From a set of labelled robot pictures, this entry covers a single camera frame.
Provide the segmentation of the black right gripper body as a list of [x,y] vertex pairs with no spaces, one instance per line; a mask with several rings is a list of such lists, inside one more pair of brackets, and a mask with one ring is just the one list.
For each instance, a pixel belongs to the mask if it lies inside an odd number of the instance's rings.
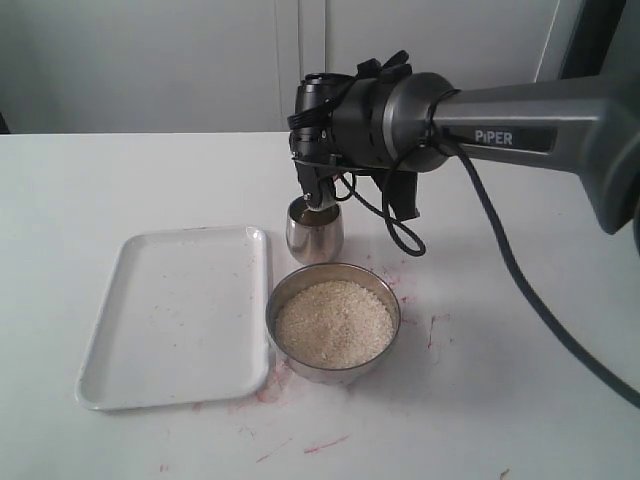
[[355,78],[338,73],[311,73],[296,91],[295,112],[288,117],[289,146],[298,165],[346,165],[333,135],[332,116]]

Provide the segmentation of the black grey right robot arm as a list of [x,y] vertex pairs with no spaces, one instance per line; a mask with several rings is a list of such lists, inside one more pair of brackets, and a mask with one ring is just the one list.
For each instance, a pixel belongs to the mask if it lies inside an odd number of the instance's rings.
[[599,75],[480,90],[413,71],[405,52],[354,75],[307,75],[287,120],[304,199],[323,210],[333,177],[371,177],[400,221],[417,217],[417,177],[459,152],[579,177],[601,228],[639,216],[639,77]]

